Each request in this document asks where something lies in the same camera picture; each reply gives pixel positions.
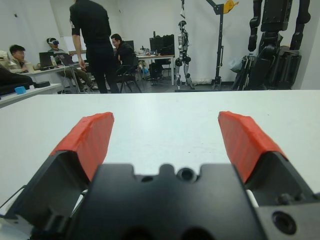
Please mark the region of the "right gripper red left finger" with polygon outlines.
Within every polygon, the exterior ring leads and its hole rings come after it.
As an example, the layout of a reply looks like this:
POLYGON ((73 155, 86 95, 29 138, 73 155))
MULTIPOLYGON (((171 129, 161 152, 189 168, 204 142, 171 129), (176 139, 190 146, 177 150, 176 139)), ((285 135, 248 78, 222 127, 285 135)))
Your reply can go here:
POLYGON ((83 117, 58 143, 4 215, 25 233, 62 233, 108 151, 111 112, 83 117))

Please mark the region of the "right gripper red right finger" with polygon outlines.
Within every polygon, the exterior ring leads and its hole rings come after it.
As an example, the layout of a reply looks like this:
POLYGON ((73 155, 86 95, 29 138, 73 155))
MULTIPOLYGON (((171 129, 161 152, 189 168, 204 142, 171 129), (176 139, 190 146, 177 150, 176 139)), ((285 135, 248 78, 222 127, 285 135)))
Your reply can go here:
POLYGON ((221 111, 218 123, 227 156, 259 206, 314 203, 314 192, 253 118, 221 111))

